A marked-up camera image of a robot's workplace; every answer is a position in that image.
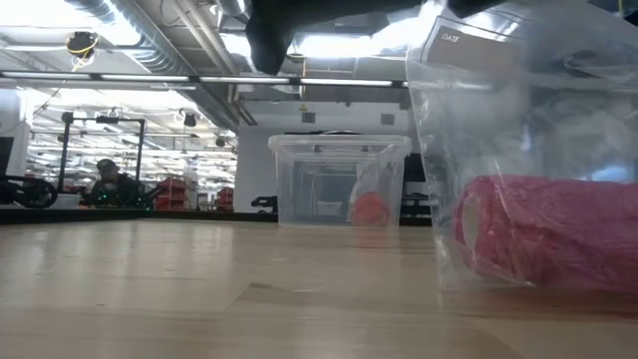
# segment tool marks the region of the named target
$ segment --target red bandage roll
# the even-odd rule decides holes
[[[479,177],[456,208],[455,237],[488,278],[638,292],[638,184]]]
[[[353,224],[386,226],[389,222],[388,206],[377,193],[366,192],[357,198],[352,212]]]

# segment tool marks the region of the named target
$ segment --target red shelving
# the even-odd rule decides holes
[[[159,187],[166,191],[156,199],[156,210],[184,210],[186,201],[186,182],[182,179],[169,177],[160,183]]]

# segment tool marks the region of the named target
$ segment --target white wall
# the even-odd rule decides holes
[[[250,203],[258,196],[277,195],[275,157],[268,147],[271,136],[286,132],[354,131],[368,135],[404,135],[409,132],[409,113],[397,104],[305,103],[316,113],[315,124],[302,124],[302,103],[248,102],[247,108],[258,127],[242,127],[237,133],[237,174],[235,176],[234,209],[236,212],[258,212]],[[381,114],[394,114],[394,126],[381,126]]]
[[[32,112],[25,92],[0,90],[0,137],[13,138],[8,176],[23,176],[25,173]]]
[[[355,131],[362,134],[404,134],[408,130],[408,112],[399,104],[345,104],[248,101],[245,103],[259,127],[283,131]],[[315,124],[302,124],[299,109],[305,106],[316,114]],[[393,126],[381,126],[381,114],[395,115]]]
[[[275,156],[268,147],[271,136],[284,131],[240,128],[238,132],[237,174],[233,206],[235,212],[258,212],[250,203],[259,196],[277,195]]]

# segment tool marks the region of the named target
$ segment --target wooden table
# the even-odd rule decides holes
[[[0,227],[0,358],[636,358],[630,296],[441,292],[428,228]]]

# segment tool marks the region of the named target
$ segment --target clear plastic bag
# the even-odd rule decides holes
[[[638,291],[638,30],[583,1],[430,0],[408,81],[444,288]]]

